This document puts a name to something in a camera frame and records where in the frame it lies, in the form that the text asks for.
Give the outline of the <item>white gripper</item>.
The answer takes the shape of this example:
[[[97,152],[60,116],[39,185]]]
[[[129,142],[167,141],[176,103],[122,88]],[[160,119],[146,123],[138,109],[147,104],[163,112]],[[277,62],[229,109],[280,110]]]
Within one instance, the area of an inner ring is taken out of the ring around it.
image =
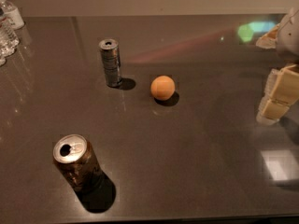
[[[256,41],[261,49],[276,48],[288,65],[272,69],[264,88],[256,120],[262,125],[277,123],[299,100],[299,7],[292,7],[280,24]]]

